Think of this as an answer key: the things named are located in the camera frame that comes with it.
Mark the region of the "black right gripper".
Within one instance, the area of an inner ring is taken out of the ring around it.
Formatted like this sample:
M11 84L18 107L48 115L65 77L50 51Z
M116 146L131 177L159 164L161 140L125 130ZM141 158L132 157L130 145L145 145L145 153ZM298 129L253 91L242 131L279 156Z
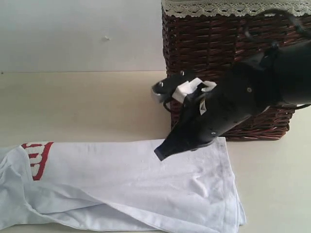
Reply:
M243 92L213 89L185 104L178 123L154 153L160 161L208 146L243 121Z

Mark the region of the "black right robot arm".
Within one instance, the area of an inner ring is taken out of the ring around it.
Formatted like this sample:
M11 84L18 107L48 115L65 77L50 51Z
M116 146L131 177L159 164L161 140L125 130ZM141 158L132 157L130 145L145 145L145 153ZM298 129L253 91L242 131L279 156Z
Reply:
M182 71L152 86L162 104L182 104L179 120L155 149L159 160L212 144L254 115L277 105L311 104L311 44L272 46L235 63L217 84Z

